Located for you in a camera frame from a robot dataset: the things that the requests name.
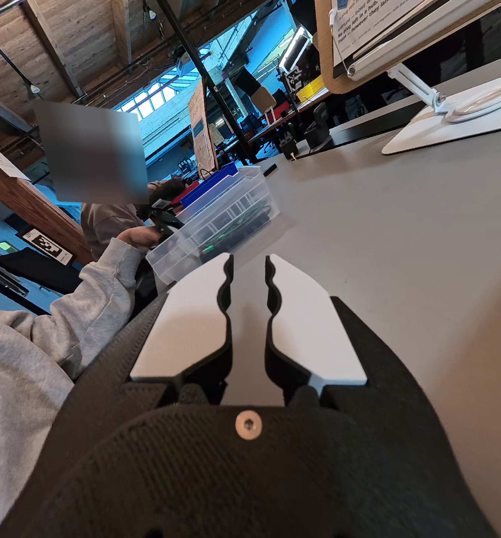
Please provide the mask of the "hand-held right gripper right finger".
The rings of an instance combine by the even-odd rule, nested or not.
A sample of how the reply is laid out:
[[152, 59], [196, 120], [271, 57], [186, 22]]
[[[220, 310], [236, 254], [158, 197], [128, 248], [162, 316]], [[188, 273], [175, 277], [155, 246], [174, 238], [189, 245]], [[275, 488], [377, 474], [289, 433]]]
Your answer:
[[266, 258], [266, 372], [281, 388], [364, 386], [367, 375], [328, 292], [280, 256]]

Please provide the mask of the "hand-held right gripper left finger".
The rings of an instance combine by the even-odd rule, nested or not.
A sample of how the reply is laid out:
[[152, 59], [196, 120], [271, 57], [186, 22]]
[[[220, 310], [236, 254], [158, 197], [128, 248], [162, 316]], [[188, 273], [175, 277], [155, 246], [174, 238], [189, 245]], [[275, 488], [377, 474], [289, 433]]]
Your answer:
[[169, 291], [131, 369], [133, 381], [223, 382], [233, 364], [233, 255], [222, 253]]

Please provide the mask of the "clear plastic bin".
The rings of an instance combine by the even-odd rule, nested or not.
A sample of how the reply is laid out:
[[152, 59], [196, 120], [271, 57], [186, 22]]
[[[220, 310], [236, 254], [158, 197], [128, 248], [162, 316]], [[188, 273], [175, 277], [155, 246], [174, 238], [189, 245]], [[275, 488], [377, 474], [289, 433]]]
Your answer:
[[166, 285], [232, 252], [280, 213], [260, 166], [242, 166], [177, 215], [184, 223], [146, 256]]

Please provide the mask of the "grey desk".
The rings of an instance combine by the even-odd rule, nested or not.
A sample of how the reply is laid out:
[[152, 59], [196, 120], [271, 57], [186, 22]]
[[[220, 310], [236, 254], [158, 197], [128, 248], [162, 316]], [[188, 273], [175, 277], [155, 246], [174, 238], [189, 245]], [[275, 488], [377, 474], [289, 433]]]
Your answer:
[[501, 131], [384, 156], [396, 132], [288, 162], [280, 214], [234, 252], [234, 359], [224, 405], [280, 405], [264, 368], [265, 259], [339, 297], [437, 411], [501, 536]]

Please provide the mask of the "person's left hand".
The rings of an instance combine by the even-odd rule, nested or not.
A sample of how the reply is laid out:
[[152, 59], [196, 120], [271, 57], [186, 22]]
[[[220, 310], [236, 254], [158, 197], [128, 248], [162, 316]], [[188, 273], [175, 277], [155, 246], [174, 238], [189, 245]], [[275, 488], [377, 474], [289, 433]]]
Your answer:
[[146, 252], [159, 245], [162, 234], [154, 226], [138, 226], [121, 232], [117, 239]]

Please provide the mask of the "blue plastic bin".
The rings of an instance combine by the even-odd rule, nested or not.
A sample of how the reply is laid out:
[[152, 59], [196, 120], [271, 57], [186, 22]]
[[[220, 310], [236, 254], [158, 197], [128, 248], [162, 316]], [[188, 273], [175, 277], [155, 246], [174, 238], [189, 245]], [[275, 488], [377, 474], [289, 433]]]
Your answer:
[[221, 170], [215, 171], [207, 179], [203, 180], [201, 183], [198, 183], [198, 186], [194, 187], [187, 194], [185, 194], [181, 199], [180, 203], [187, 208], [194, 201], [208, 192], [213, 188], [217, 183], [226, 178], [227, 176], [233, 176], [238, 172], [238, 168], [235, 163], [224, 166]]

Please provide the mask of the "wooden display board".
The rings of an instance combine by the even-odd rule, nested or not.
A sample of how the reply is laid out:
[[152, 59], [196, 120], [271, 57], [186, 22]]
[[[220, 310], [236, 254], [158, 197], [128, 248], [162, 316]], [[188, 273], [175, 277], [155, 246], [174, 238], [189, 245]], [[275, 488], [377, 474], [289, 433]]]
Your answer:
[[207, 123], [206, 89], [202, 78], [187, 103], [193, 138], [194, 156], [201, 180], [219, 170], [212, 134]]

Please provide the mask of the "black white tag sign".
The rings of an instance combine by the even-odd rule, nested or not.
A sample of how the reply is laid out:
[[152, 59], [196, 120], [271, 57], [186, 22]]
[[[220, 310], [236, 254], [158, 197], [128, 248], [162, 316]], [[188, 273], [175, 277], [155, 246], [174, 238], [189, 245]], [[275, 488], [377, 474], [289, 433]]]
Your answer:
[[17, 232], [15, 235], [37, 251], [58, 261], [64, 266], [70, 266], [76, 258], [72, 252], [65, 249], [56, 240], [50, 238], [32, 225], [26, 227], [21, 232]]

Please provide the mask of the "black office chair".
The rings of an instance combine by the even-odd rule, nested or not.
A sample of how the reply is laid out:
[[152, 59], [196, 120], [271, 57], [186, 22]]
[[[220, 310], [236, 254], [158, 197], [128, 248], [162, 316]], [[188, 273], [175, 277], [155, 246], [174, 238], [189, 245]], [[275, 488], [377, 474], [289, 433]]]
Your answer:
[[33, 249], [0, 256], [0, 310], [49, 314], [54, 301], [80, 284], [79, 271]]

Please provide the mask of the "black power adapter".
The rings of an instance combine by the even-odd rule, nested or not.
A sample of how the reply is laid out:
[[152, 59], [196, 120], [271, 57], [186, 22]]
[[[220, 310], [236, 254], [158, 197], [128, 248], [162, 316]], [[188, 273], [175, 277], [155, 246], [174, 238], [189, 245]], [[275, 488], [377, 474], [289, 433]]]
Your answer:
[[279, 148], [279, 152], [282, 153], [287, 160], [294, 161], [297, 159], [299, 149], [295, 138], [291, 134], [286, 134], [286, 136], [280, 140]]
[[321, 102], [316, 106], [313, 118], [314, 121], [306, 128], [303, 135], [311, 151], [321, 147], [330, 137], [326, 103]]

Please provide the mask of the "black metal pole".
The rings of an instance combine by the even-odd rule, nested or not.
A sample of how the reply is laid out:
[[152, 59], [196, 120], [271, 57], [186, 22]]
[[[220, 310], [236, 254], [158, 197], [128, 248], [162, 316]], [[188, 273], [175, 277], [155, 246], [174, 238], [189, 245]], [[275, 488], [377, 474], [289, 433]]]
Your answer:
[[214, 97], [214, 100], [217, 103], [219, 109], [221, 110], [225, 118], [228, 120], [228, 124], [236, 135], [239, 145], [241, 146], [242, 151], [245, 154], [245, 157], [242, 159], [242, 161], [249, 161], [252, 164], [257, 164], [258, 159], [256, 158], [255, 152], [252, 150], [248, 141], [245, 139], [245, 135], [240, 125], [238, 124], [232, 112], [228, 108], [225, 100], [223, 99], [218, 87], [214, 83], [209, 72], [204, 67], [198, 50], [188, 39], [185, 30], [182, 28], [180, 22], [177, 20], [177, 17], [169, 1], [157, 1], [157, 3], [159, 4], [159, 7], [163, 11], [164, 15], [166, 16], [169, 24], [173, 28], [173, 31], [175, 32], [176, 36], [179, 38], [185, 51], [189, 55], [194, 66], [197, 68], [202, 80], [206, 83], [207, 88], [210, 90], [210, 94]]

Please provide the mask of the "person's grey hoodie torso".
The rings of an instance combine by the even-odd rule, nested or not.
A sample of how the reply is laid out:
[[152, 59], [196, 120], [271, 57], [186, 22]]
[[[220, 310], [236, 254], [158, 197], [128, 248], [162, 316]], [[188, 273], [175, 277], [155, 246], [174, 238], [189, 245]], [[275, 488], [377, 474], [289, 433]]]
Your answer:
[[0, 312], [0, 523], [72, 388], [60, 363], [76, 343], [69, 322], [56, 312]]

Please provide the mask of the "wooden post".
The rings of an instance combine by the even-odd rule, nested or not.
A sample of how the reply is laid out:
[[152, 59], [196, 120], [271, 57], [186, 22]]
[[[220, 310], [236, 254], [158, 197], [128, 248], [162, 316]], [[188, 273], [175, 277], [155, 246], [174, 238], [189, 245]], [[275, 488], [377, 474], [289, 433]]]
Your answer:
[[32, 185], [1, 152], [0, 202], [75, 255], [79, 263], [86, 265], [93, 260], [80, 226]]

